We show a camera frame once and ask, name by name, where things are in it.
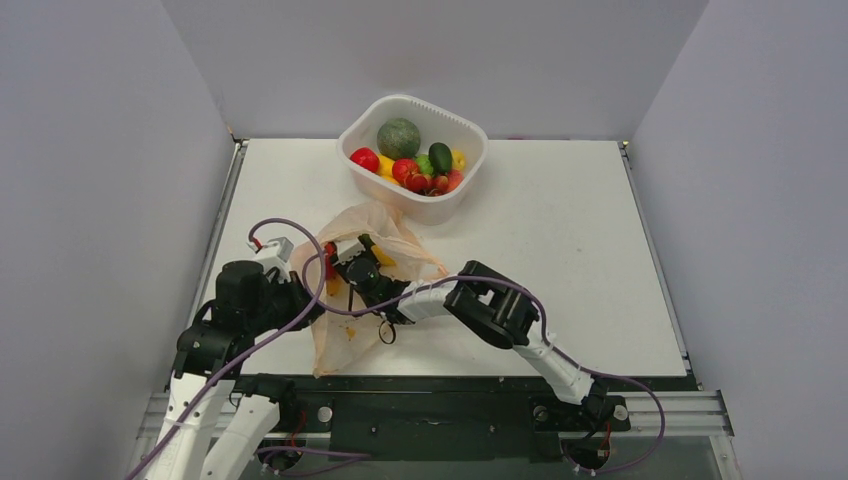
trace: avocado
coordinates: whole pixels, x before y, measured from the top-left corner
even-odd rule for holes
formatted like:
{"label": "avocado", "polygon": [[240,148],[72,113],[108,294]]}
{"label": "avocado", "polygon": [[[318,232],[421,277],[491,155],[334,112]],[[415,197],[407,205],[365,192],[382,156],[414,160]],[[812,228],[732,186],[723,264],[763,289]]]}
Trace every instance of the avocado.
{"label": "avocado", "polygon": [[413,158],[420,147],[421,132],[405,118],[392,118],[377,131],[377,148],[392,160]]}
{"label": "avocado", "polygon": [[439,142],[430,145],[430,164],[433,165],[436,175],[449,173],[451,163],[453,163],[453,155],[447,145]]}

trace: black ring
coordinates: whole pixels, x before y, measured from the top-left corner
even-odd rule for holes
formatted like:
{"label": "black ring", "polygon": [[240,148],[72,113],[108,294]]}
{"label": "black ring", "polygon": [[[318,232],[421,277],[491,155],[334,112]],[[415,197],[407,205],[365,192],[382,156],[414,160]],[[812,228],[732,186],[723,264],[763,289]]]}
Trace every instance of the black ring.
{"label": "black ring", "polygon": [[[392,341],[391,342],[387,342],[386,339],[383,338],[383,325],[385,325],[387,323],[389,324],[389,330],[392,331]],[[395,325],[388,320],[383,320],[383,323],[380,324],[380,328],[377,329],[377,336],[380,337],[380,341],[385,343],[386,345],[391,345],[391,344],[395,343],[395,340],[397,340],[397,330],[395,330]]]}

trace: red fruit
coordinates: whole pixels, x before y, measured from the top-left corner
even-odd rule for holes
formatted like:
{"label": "red fruit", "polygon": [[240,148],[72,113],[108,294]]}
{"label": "red fruit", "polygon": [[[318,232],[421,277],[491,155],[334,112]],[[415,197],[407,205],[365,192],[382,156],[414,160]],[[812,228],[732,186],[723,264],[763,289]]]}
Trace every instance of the red fruit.
{"label": "red fruit", "polygon": [[406,180],[403,182],[403,186],[406,187],[407,190],[420,192],[430,188],[430,182],[431,179],[429,175],[413,173],[406,177]]}
{"label": "red fruit", "polygon": [[447,193],[449,182],[447,175],[439,175],[433,179],[433,189],[439,193]]}
{"label": "red fruit", "polygon": [[368,147],[362,147],[353,152],[350,154],[350,159],[353,160],[353,163],[372,173],[377,173],[377,169],[380,168],[380,159],[377,157],[377,154]]}
{"label": "red fruit", "polygon": [[445,193],[450,193],[454,191],[456,187],[458,187],[459,184],[462,183],[463,178],[464,177],[462,176],[462,172],[460,172],[459,170],[451,170],[450,173],[448,173],[448,188]]}
{"label": "red fruit", "polygon": [[397,180],[401,185],[406,186],[406,178],[413,173],[418,173],[418,164],[415,163],[414,160],[401,158],[392,165],[392,176],[395,177],[395,180]]}

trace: plastic bag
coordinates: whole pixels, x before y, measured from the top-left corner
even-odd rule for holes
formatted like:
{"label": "plastic bag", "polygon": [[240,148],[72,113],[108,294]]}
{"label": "plastic bag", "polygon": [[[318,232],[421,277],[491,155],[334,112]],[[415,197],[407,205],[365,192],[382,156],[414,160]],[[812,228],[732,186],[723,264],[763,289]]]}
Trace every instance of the plastic bag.
{"label": "plastic bag", "polygon": [[[363,233],[391,257],[395,266],[382,267],[380,273],[404,281],[433,280],[447,275],[447,269],[436,257],[418,243],[415,235],[401,220],[400,210],[379,202],[369,202],[350,207],[327,224],[315,237],[321,245],[331,241],[357,238]],[[298,246],[291,257],[291,265],[300,273],[303,264],[313,255],[311,243]],[[318,261],[313,261],[305,281],[311,288],[318,285],[321,270]],[[333,307],[347,310],[349,286],[342,282],[338,292],[330,296],[327,289],[321,292],[321,301]],[[354,295],[353,309],[365,308],[358,295]],[[325,313],[312,324],[315,342],[315,363],[312,373],[316,377],[338,372],[354,360],[365,355],[379,340],[379,328],[383,320],[377,315],[353,318],[348,315]]]}

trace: toy fruit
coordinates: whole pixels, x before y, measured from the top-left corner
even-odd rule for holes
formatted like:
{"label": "toy fruit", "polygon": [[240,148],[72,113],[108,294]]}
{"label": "toy fruit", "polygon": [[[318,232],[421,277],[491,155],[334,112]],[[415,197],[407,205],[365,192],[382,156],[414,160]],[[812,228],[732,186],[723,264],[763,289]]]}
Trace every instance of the toy fruit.
{"label": "toy fruit", "polygon": [[377,169],[377,175],[391,177],[392,166],[395,164],[395,161],[385,155],[377,155],[377,159],[380,160],[380,168]]}
{"label": "toy fruit", "polygon": [[391,159],[412,158],[420,147],[418,127],[405,118],[392,118],[377,131],[377,148]]}
{"label": "toy fruit", "polygon": [[401,158],[392,166],[392,176],[401,185],[406,185],[406,177],[418,173],[418,164],[408,158]]}
{"label": "toy fruit", "polygon": [[450,172],[452,163],[453,155],[447,145],[439,142],[430,145],[430,164],[433,165],[436,175]]}
{"label": "toy fruit", "polygon": [[458,148],[452,149],[451,157],[453,157],[453,163],[451,163],[452,169],[459,170],[460,172],[465,170],[465,154],[462,153],[462,150]]}
{"label": "toy fruit", "polygon": [[445,193],[450,193],[454,191],[456,187],[458,187],[459,184],[462,183],[463,178],[464,177],[462,176],[462,172],[460,172],[459,170],[451,170],[451,172],[448,174],[448,189]]}
{"label": "toy fruit", "polygon": [[439,175],[433,178],[433,190],[439,193],[447,193],[450,180],[447,175]]}
{"label": "toy fruit", "polygon": [[403,186],[412,192],[421,192],[430,188],[432,177],[423,173],[413,173],[406,177]]}
{"label": "toy fruit", "polygon": [[376,172],[377,169],[380,168],[380,159],[377,158],[377,154],[368,147],[362,147],[353,152],[350,154],[350,159],[353,160],[353,163],[359,165],[365,170],[368,170],[369,172]]}
{"label": "toy fruit", "polygon": [[415,157],[415,163],[418,165],[419,172],[426,173],[427,175],[433,174],[433,165],[430,164],[430,156],[426,153]]}

